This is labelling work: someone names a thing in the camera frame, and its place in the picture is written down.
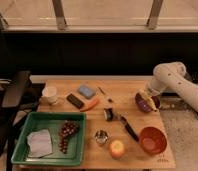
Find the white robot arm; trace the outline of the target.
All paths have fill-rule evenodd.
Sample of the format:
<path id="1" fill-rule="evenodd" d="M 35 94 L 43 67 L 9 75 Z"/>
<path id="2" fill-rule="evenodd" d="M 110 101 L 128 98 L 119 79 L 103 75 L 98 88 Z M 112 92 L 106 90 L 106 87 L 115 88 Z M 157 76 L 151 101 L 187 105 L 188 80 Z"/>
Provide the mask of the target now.
<path id="1" fill-rule="evenodd" d="M 157 96 L 170 88 L 198 112 L 198 86 L 185 79 L 185 74 L 186 67 L 182 62 L 158 64 L 145 90 L 149 95 Z"/>

